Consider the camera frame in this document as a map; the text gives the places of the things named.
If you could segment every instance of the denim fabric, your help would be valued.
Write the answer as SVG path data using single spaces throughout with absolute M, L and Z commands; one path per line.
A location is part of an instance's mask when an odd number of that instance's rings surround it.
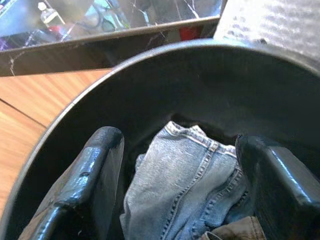
M 137 158 L 120 216 L 124 237 L 198 239 L 221 226 L 245 192 L 234 146 L 170 121 Z

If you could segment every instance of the wooden table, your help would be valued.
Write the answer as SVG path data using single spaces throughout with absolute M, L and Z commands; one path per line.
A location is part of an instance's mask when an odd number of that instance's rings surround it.
M 0 216 L 33 146 L 78 94 L 110 69 L 0 77 Z

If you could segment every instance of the laundry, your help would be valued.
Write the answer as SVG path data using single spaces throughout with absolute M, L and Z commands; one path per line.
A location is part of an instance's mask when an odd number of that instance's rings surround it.
M 199 240 L 266 240 L 266 237 L 258 219 L 247 216 L 213 231 L 207 231 Z
M 198 239 L 253 215 L 236 150 L 170 121 L 138 156 L 120 222 L 125 239 Z

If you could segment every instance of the bottle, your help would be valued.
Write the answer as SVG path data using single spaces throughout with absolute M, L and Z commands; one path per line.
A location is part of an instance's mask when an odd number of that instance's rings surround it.
M 38 3 L 38 9 L 42 11 L 40 18 L 48 28 L 66 24 L 59 13 L 53 8 L 47 8 L 44 2 Z

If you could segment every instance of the brown fabric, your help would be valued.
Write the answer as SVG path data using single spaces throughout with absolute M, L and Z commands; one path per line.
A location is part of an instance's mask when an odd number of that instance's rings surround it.
M 258 219 L 247 216 L 239 221 L 207 231 L 200 240 L 266 240 Z

